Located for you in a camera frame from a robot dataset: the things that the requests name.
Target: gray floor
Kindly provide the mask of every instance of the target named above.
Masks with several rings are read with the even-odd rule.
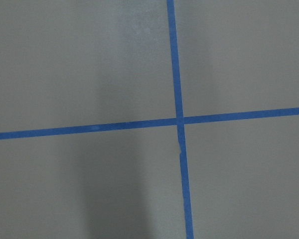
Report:
[[[175,0],[185,116],[299,107],[299,0]],[[0,1],[0,132],[175,117],[165,0]],[[299,116],[185,126],[196,239],[299,239]],[[176,126],[0,140],[0,239],[184,239]]]

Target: blue tape strip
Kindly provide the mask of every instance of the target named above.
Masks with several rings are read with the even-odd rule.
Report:
[[[241,113],[218,114],[210,116],[193,116],[185,117],[184,123],[207,123],[228,120],[246,120],[257,118],[281,117],[281,116],[296,116],[299,115],[299,108],[277,109],[266,111],[250,111]]]
[[[168,25],[169,25],[171,64],[172,64],[173,82],[174,82],[177,136],[178,136],[178,143],[181,152],[179,155],[179,161],[180,161],[182,193],[183,193],[183,200],[184,200],[186,238],[193,239],[194,232],[193,232],[193,222],[192,222],[191,203],[190,203],[190,189],[189,189],[188,167],[187,167],[183,104],[182,104],[182,96],[181,96],[177,33],[176,33],[175,10],[174,10],[173,0],[167,0],[167,14],[168,14]]]
[[[1,132],[0,139],[28,138],[28,137],[38,137],[38,136],[100,132],[100,131],[111,131],[111,130],[120,130],[120,129],[169,126],[169,125],[176,125],[176,119],[175,118],[153,119],[153,120],[133,121],[133,122],[123,122],[123,123],[107,123],[107,124],[95,124],[95,125],[74,126],[74,127]]]

